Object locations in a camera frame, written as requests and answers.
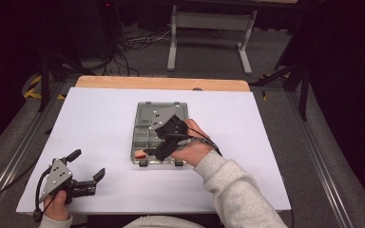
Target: table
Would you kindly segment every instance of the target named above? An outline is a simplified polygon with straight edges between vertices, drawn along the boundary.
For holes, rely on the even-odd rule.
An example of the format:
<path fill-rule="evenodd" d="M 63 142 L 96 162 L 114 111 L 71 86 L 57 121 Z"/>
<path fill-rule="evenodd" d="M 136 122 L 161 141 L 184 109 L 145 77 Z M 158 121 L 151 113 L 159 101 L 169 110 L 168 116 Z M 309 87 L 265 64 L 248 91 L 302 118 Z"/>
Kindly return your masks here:
<path fill-rule="evenodd" d="M 183 82 L 188 85 L 185 89 L 200 86 L 209 90 L 175 90 L 173 86 L 181 89 L 182 85 L 170 82 Z M 107 88 L 93 87 L 99 85 Z M 143 85 L 154 89 L 141 89 Z M 242 90 L 232 91 L 233 86 Z M 222 87 L 225 91 L 215 91 Z M 129 158 L 132 130 L 137 103 L 141 101 L 187 102 L 190 118 L 212 137 L 223 156 L 234 159 L 253 174 L 262 194 L 276 210 L 291 209 L 257 104 L 246 82 L 84 76 L 68 93 L 16 211 L 34 210 L 37 181 L 52 159 L 82 149 L 82 155 L 67 166 L 73 178 L 89 181 L 103 167 L 106 175 L 97 185 L 96 196 L 78 198 L 69 205 L 71 213 L 214 213 L 212 195 L 203 190 L 202 179 L 191 166 L 132 164 Z"/>

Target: floor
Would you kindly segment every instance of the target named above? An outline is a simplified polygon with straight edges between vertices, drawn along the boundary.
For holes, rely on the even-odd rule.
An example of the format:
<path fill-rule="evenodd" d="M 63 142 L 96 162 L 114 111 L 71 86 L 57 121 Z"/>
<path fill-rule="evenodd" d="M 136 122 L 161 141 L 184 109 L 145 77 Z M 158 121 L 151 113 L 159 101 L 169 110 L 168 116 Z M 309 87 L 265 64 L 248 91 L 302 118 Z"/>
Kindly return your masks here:
<path fill-rule="evenodd" d="M 286 31 L 255 29 L 250 37 L 247 55 L 253 68 L 251 76 L 243 73 L 235 44 L 242 34 L 236 31 L 188 29 L 178 35 L 176 69 L 166 70 L 169 35 L 142 50 L 123 52 L 128 61 L 130 76 L 236 79 L 255 82 L 259 76 L 274 72 L 274 66 L 290 40 Z M 114 56 L 115 61 L 126 66 L 125 59 Z M 85 61 L 84 66 L 97 64 Z M 127 70 L 111 62 L 105 69 L 96 70 L 99 75 L 124 75 Z M 69 74 L 67 82 L 52 82 L 57 94 L 65 95 L 74 86 L 78 74 Z M 251 87 L 259 112 L 274 150 L 279 170 L 292 202 L 291 212 L 280 212 L 288 227 L 365 227 L 365 192 L 337 146 L 325 123 L 317 101 L 310 89 L 307 104 L 307 122 L 299 118 L 298 92 L 284 92 L 275 80 L 265 88 Z M 38 158 L 49 137 L 48 131 L 64 103 L 64 99 L 52 99 L 42 113 L 38 113 L 39 99 L 27 98 L 6 131 L 0 137 L 0 179 L 14 178 Z M 32 128 L 36 120 L 38 127 Z M 32 135 L 27 142 L 25 138 Z M 5 170 L 23 150 L 23 157 L 15 161 L 11 175 Z M 17 202 L 23 194 L 30 171 L 16 182 L 0 198 L 0 227 L 38 227 L 30 216 L 15 213 Z M 74 224 L 84 223 L 86 216 L 75 215 Z"/>

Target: gray sleeve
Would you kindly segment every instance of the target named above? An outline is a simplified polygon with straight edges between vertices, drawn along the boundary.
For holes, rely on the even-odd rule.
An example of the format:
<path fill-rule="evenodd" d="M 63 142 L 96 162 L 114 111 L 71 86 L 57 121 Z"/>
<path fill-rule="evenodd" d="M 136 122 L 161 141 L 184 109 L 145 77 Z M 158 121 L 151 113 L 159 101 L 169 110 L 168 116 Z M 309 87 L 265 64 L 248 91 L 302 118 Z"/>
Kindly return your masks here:
<path fill-rule="evenodd" d="M 39 228 L 69 228 L 72 224 L 72 221 L 73 216 L 70 216 L 70 218 L 66 221 L 57 221 L 46 217 L 46 215 L 43 215 L 43 219 L 41 220 Z"/>
<path fill-rule="evenodd" d="M 226 227 L 286 227 L 254 178 L 234 161 L 211 151 L 194 168 Z"/>

